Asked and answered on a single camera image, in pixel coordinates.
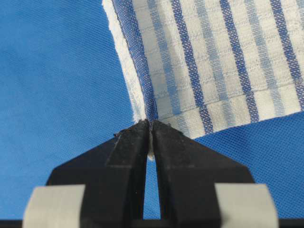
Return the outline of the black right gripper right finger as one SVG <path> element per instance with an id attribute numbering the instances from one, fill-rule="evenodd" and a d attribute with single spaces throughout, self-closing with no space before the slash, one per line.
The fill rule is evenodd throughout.
<path id="1" fill-rule="evenodd" d="M 249 169 L 162 122 L 152 126 L 161 218 L 221 221 L 215 183 L 254 183 Z"/>

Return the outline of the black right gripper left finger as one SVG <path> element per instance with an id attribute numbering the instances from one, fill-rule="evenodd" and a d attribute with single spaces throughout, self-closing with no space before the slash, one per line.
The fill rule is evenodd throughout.
<path id="1" fill-rule="evenodd" d="M 57 166 L 46 185 L 85 185 L 81 221 L 142 219 L 148 146 L 144 120 Z"/>

